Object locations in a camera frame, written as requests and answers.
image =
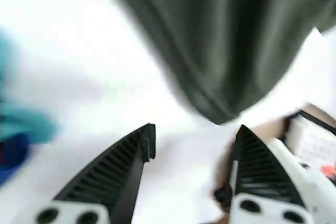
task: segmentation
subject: dark green fabric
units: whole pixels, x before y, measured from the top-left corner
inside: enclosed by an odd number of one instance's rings
[[[335,0],[126,0],[199,112],[221,124],[266,95]]]

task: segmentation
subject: white background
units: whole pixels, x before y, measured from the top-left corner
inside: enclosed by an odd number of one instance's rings
[[[0,223],[51,199],[105,148],[148,122],[157,126],[158,153],[145,167],[133,223],[211,220],[220,214],[210,197],[215,164],[240,122],[254,126],[305,102],[336,117],[335,33],[325,43],[312,31],[268,97],[237,122],[216,126],[167,85],[157,51],[120,0],[0,0],[0,7],[0,27],[18,49],[7,98],[44,110],[60,129],[0,188]]]

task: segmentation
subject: blue cloth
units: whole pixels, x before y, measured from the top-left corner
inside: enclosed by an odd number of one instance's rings
[[[28,153],[29,139],[26,134],[17,134],[0,143],[0,185],[20,167]]]
[[[14,57],[14,46],[0,31],[0,185],[17,170],[29,144],[51,140],[55,126],[41,112],[24,109],[3,97],[5,73]]]

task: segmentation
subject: teal fabric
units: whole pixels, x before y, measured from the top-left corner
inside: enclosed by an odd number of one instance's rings
[[[5,75],[13,61],[14,46],[0,31],[0,142],[19,133],[28,135],[31,143],[46,143],[51,140],[56,127],[41,112],[21,108],[3,98]]]

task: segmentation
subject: screw hole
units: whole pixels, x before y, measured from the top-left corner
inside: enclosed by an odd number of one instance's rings
[[[240,207],[249,212],[261,212],[259,205],[251,200],[244,200],[240,203]]]
[[[95,224],[97,220],[98,215],[95,212],[86,212],[78,218],[77,224]]]
[[[48,224],[53,222],[58,215],[56,208],[48,208],[43,210],[36,218],[38,224]]]
[[[287,211],[283,214],[284,218],[295,223],[304,223],[303,218],[295,212]]]

